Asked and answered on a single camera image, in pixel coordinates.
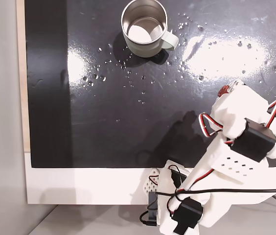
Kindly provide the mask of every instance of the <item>black surface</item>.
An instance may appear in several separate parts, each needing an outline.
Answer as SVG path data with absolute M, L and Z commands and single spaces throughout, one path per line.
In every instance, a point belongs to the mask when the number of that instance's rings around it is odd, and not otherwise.
M 223 85 L 276 99 L 275 0 L 162 0 L 181 45 L 152 59 L 126 48 L 128 2 L 25 0 L 33 167 L 192 167 Z

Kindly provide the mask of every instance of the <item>water droplet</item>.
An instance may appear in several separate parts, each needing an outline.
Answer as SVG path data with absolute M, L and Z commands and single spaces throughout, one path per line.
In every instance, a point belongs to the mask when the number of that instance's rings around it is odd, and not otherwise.
M 276 65 L 273 66 L 273 71 L 276 72 Z

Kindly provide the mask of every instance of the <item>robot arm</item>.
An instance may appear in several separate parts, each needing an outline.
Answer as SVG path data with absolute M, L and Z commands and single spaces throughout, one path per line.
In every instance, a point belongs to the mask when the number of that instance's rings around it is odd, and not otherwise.
M 208 132 L 204 118 L 210 121 L 213 133 Z M 166 235 L 198 234 L 198 224 L 211 227 L 231 205 L 257 204 L 275 194 L 211 192 L 177 196 L 176 192 L 190 189 L 276 188 L 276 167 L 269 167 L 267 161 L 276 159 L 276 101 L 269 105 L 237 80 L 220 91 L 211 116 L 201 114 L 199 122 L 205 136 L 216 135 L 200 161 L 178 188 L 167 166 L 171 161 L 159 175 L 158 192 L 175 193 L 171 198 L 158 196 L 158 224 Z

